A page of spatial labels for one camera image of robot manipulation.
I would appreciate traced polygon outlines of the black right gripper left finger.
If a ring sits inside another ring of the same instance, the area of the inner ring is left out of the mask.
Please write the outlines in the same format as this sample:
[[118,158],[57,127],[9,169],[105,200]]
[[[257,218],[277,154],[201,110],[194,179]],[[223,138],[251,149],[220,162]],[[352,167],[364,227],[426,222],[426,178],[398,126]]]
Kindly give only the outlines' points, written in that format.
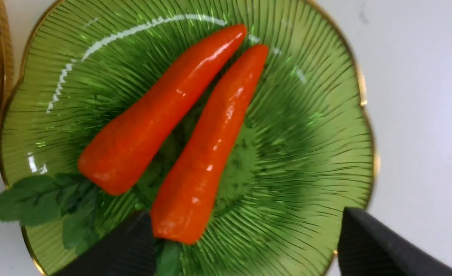
[[153,276],[157,261],[151,217],[136,211],[56,276]]

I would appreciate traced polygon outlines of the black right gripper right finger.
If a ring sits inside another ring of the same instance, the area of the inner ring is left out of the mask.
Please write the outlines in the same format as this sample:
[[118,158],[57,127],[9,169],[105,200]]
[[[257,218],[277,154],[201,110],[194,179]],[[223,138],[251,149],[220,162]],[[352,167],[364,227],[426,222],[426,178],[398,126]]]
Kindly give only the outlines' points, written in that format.
[[342,276],[452,276],[450,266],[359,208],[344,209],[337,251]]

